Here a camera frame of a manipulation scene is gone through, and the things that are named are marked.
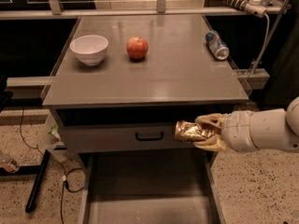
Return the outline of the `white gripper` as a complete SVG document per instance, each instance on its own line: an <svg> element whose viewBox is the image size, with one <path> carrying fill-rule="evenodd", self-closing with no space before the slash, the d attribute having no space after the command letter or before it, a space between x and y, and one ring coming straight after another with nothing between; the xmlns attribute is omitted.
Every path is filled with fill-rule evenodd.
<svg viewBox="0 0 299 224"><path fill-rule="evenodd" d="M198 116L194 121L198 124L208 124L221 128L221 136L215 134L205 141L193 142L195 147L207 151L225 151L227 146L240 153L257 151L251 141L249 118L251 111L234 111L231 114L213 113Z"/></svg>

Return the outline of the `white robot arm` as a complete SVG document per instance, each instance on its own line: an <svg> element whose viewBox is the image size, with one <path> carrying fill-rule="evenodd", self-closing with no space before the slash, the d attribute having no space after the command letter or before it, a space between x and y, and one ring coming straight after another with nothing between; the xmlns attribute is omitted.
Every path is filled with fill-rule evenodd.
<svg viewBox="0 0 299 224"><path fill-rule="evenodd" d="M299 97L287 107L266 111L234 111L230 114L210 114L196 118L197 124L209 124L221 129L206 141L193 142L208 151L254 152L276 149L297 152L299 144Z"/></svg>

